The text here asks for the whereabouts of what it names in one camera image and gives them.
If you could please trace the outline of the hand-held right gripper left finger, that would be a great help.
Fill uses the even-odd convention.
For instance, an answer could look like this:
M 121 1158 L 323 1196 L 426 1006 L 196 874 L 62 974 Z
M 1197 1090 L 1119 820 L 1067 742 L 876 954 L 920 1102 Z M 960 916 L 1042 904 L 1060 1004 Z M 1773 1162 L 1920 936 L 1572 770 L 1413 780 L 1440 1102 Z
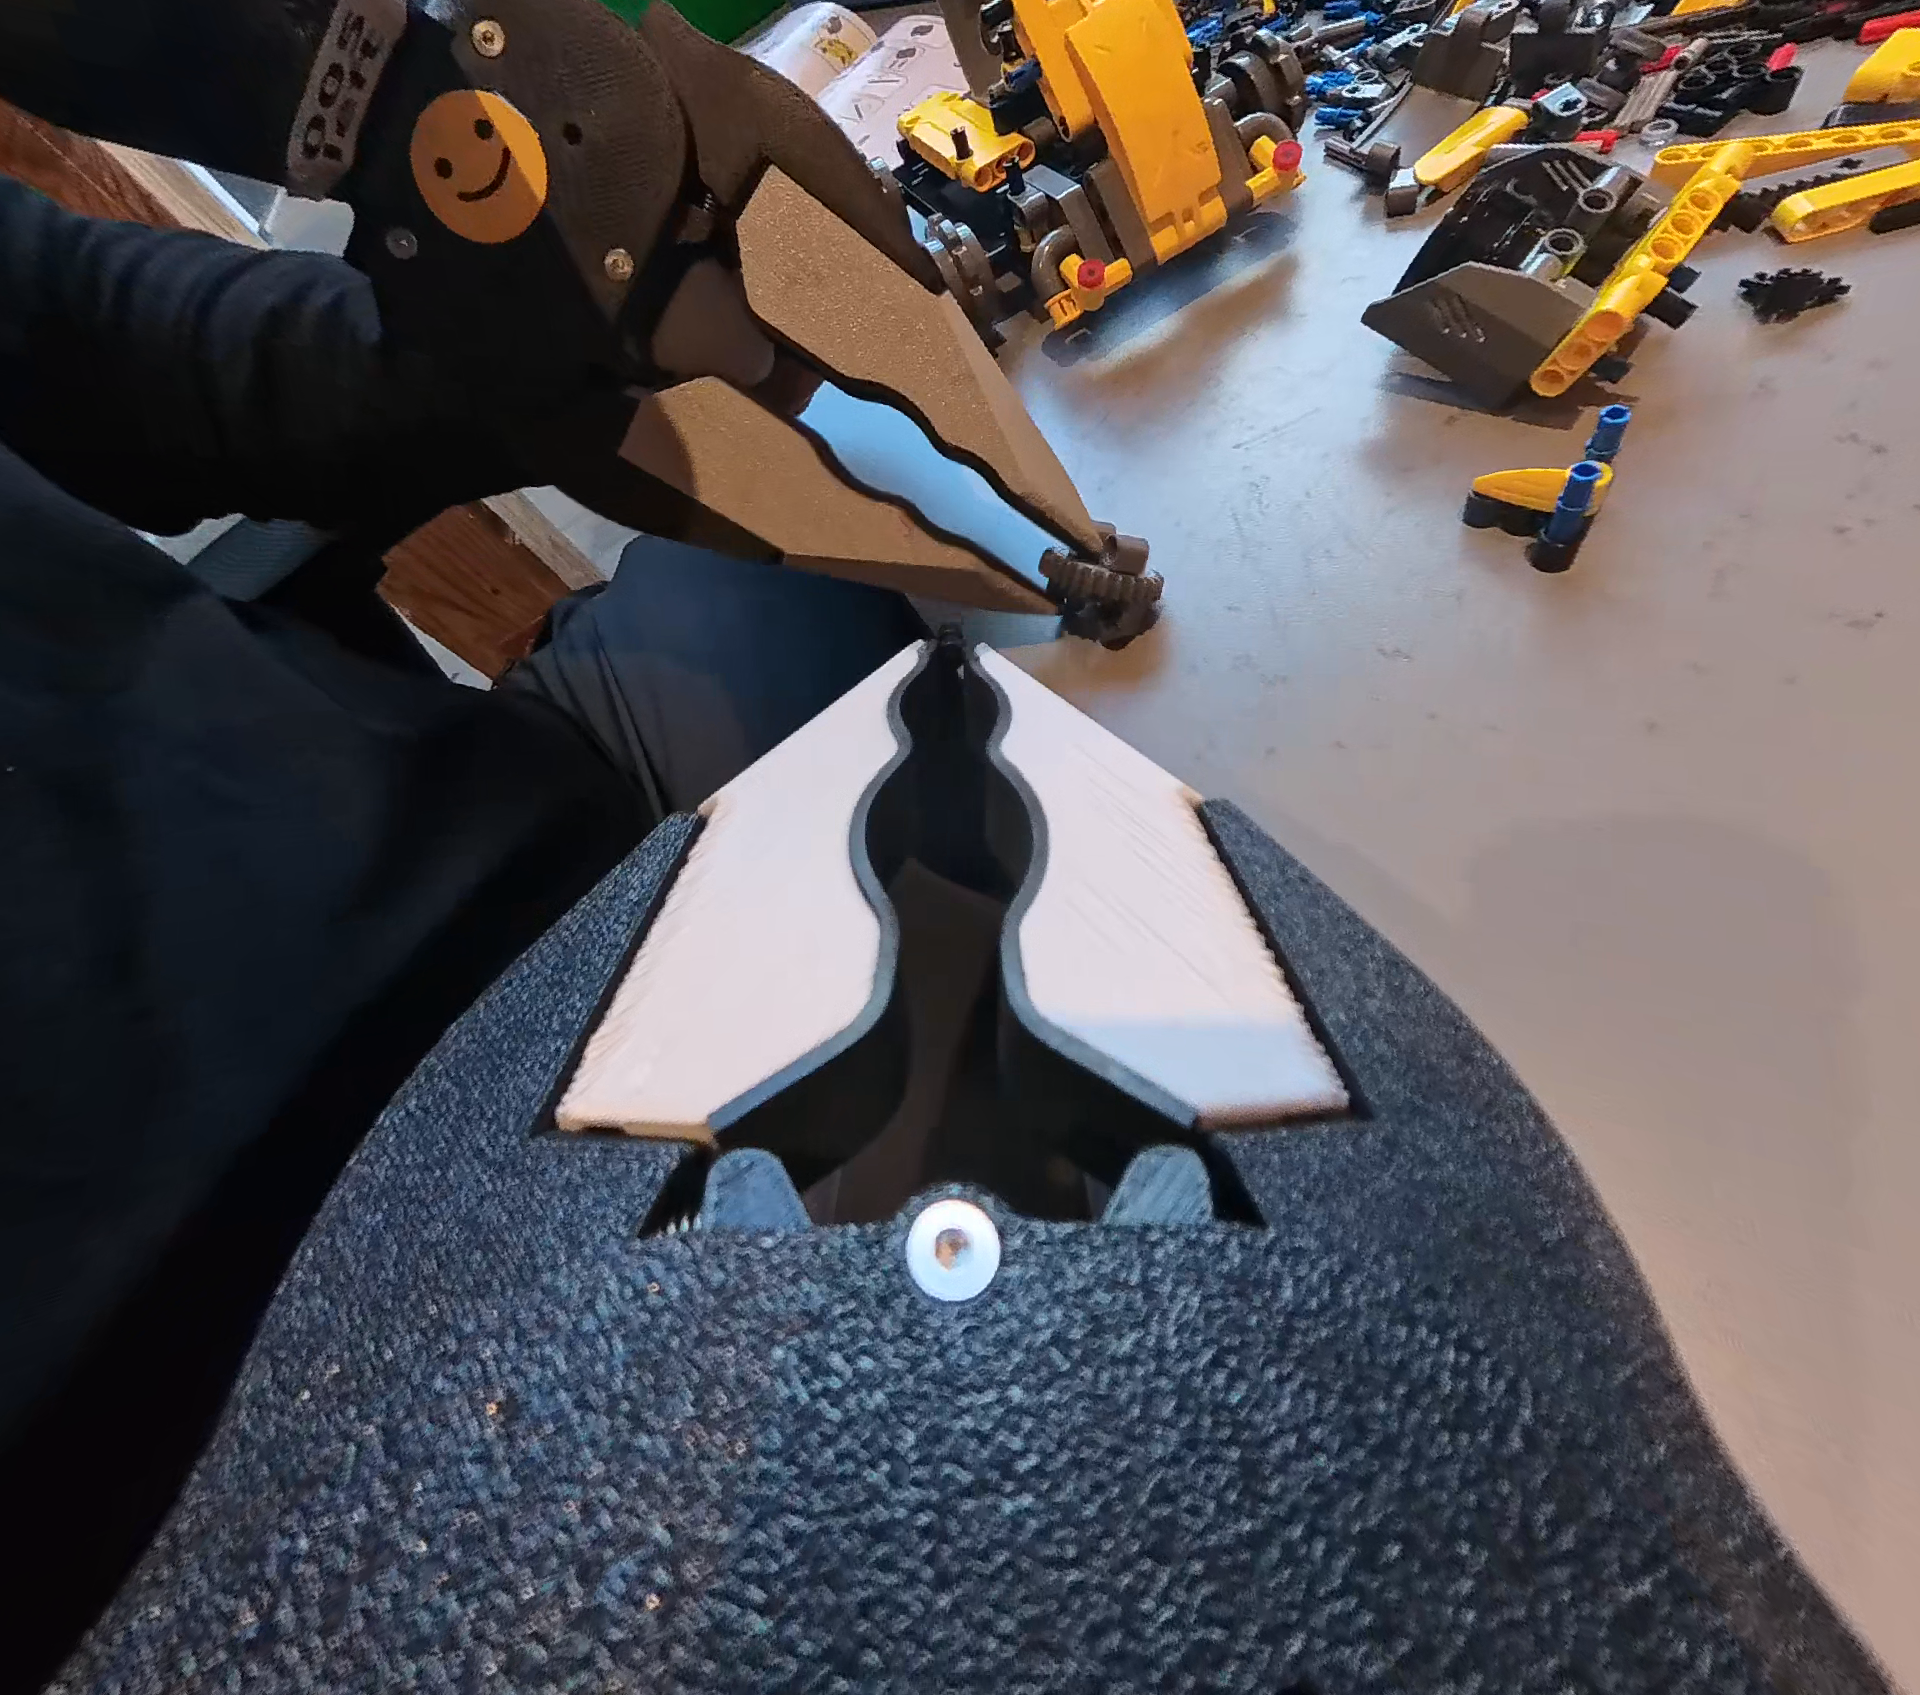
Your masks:
M 897 652 L 699 806 L 557 1098 L 557 1132 L 743 1138 L 880 1024 L 899 930 L 863 820 L 908 754 L 899 696 L 932 652 Z

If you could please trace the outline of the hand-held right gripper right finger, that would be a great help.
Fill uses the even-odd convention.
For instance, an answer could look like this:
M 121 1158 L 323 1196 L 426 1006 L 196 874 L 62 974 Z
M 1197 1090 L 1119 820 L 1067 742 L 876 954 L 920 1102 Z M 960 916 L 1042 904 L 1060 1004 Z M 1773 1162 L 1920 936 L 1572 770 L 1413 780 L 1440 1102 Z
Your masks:
M 999 652 L 975 648 L 972 672 L 1031 846 L 1001 958 L 1030 1032 L 1193 1132 L 1348 1114 L 1200 796 Z

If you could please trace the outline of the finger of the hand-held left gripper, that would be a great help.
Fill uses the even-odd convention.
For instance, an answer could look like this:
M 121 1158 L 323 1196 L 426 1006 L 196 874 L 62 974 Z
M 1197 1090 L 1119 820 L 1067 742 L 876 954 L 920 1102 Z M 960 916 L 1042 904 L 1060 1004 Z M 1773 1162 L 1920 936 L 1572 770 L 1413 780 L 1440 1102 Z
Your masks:
M 619 458 L 809 574 L 961 610 L 1055 616 L 1055 538 L 909 418 L 826 386 L 785 420 L 702 378 L 635 402 Z
M 734 222 L 752 316 L 833 386 L 906 416 L 945 460 L 1060 544 L 1099 530 L 958 302 L 927 290 L 790 174 L 757 174 Z

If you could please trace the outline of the person's left forearm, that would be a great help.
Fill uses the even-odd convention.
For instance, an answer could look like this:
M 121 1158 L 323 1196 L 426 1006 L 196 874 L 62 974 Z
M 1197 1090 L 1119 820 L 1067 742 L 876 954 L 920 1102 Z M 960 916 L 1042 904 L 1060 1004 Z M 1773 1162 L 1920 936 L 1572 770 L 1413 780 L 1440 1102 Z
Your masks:
M 91 220 L 1 182 L 4 532 L 81 510 L 395 542 L 611 454 L 610 388 L 513 390 L 388 338 L 342 262 Z

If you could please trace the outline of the person's legs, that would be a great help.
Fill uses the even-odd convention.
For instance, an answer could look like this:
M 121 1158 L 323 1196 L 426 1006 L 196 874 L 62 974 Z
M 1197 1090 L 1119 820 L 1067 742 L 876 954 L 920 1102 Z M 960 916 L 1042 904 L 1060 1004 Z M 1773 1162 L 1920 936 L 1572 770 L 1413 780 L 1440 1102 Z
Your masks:
M 498 682 L 584 740 L 647 824 L 689 814 L 924 640 L 897 594 L 635 536 Z

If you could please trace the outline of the instruction booklet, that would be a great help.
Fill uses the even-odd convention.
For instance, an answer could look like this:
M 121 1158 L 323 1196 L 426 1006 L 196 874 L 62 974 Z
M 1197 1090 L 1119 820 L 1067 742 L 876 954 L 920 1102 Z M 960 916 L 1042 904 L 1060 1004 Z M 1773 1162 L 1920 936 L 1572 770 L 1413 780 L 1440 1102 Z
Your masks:
M 968 80 L 932 8 L 880 14 L 841 4 L 792 8 L 734 46 L 799 88 L 876 164 L 899 160 L 899 118 L 934 94 L 965 94 Z

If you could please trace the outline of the wooden panel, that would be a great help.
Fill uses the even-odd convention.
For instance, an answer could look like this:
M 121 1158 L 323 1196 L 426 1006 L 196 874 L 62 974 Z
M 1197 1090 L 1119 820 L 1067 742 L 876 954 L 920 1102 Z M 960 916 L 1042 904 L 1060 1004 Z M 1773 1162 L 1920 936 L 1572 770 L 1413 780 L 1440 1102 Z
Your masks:
M 498 682 L 600 570 L 522 494 L 447 508 L 382 558 L 378 594 L 422 640 Z

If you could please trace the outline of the yellow toy brick car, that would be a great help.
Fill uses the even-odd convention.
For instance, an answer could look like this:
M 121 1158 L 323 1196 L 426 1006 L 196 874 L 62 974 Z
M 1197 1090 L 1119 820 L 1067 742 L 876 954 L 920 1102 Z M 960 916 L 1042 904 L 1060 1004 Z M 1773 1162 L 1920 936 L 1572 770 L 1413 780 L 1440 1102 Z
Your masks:
M 990 350 L 1067 332 L 1304 180 L 1304 0 L 934 0 L 961 76 L 889 176 Z

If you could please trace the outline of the yellow grey wheel assembly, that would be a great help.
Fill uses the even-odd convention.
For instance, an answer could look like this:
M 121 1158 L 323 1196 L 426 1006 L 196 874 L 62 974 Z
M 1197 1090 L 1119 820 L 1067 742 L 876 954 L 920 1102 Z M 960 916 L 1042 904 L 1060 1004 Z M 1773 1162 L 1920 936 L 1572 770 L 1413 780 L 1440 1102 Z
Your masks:
M 1533 396 L 1533 372 L 1595 308 L 1667 202 L 1644 174 L 1585 148 L 1496 150 L 1360 324 L 1498 412 Z

